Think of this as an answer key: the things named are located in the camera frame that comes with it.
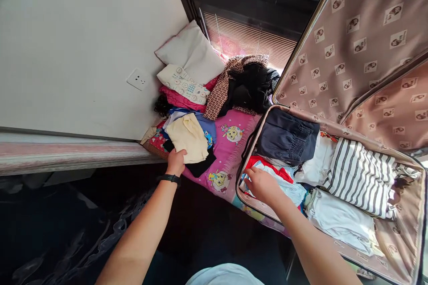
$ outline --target cartoon print sheet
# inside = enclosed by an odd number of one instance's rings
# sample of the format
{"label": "cartoon print sheet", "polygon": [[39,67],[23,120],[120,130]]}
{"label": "cartoon print sheet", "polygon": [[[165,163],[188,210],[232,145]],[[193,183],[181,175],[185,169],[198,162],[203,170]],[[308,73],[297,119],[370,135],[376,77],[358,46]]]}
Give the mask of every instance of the cartoon print sheet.
{"label": "cartoon print sheet", "polygon": [[[259,115],[251,116],[238,110],[230,110],[226,116],[217,118],[217,143],[214,145],[214,155],[217,159],[200,177],[194,177],[186,168],[183,175],[188,179],[204,186],[214,195],[227,200],[261,224],[275,229],[289,237],[284,226],[244,205],[236,195],[235,185],[241,154],[244,151],[248,136],[254,131],[260,120]],[[162,152],[166,152],[163,143],[166,139],[160,130],[150,140],[150,144]]]}

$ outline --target folded yellow cloth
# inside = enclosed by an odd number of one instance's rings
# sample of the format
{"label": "folded yellow cloth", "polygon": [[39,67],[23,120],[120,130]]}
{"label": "folded yellow cloth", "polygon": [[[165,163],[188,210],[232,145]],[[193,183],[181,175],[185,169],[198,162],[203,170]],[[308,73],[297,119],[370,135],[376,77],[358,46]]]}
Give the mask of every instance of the folded yellow cloth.
{"label": "folded yellow cloth", "polygon": [[176,151],[186,149],[184,163],[199,163],[208,156],[208,143],[195,114],[187,114],[174,120],[165,131]]}

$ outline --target striped shirt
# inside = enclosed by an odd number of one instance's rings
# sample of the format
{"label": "striped shirt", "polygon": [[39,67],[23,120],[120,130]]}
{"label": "striped shirt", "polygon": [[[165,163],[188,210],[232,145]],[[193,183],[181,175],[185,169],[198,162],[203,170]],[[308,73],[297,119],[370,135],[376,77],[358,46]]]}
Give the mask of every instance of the striped shirt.
{"label": "striped shirt", "polygon": [[370,214],[394,218],[388,203],[396,176],[394,161],[394,157],[367,150],[360,142],[340,138],[324,187]]}

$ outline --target white wall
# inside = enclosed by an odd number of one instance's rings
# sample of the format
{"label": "white wall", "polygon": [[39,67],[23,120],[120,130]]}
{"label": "white wall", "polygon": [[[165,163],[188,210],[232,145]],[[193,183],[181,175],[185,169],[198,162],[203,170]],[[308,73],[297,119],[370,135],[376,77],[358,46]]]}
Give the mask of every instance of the white wall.
{"label": "white wall", "polygon": [[[180,0],[0,0],[0,126],[141,139]],[[136,68],[144,91],[126,83]]]}

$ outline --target black smartwatch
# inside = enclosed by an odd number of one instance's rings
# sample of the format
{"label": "black smartwatch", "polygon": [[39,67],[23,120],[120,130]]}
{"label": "black smartwatch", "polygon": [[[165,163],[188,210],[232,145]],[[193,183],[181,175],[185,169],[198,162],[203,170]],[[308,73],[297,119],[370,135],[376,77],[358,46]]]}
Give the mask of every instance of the black smartwatch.
{"label": "black smartwatch", "polygon": [[180,188],[181,178],[175,175],[162,175],[157,178],[157,182],[159,183],[161,180],[168,180],[173,183],[177,183],[177,189]]}

